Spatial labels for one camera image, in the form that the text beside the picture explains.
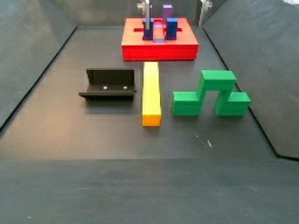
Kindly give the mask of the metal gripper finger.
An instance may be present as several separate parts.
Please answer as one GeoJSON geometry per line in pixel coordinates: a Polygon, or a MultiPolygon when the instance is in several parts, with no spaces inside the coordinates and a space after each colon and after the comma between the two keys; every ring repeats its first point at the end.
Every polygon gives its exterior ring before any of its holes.
{"type": "Polygon", "coordinates": [[[136,5],[136,8],[142,12],[144,21],[145,21],[145,29],[149,29],[150,1],[149,0],[140,0],[140,3],[136,5]]]}
{"type": "Polygon", "coordinates": [[[200,0],[200,17],[198,17],[198,25],[202,24],[204,14],[208,9],[212,7],[210,0],[200,0]]]}

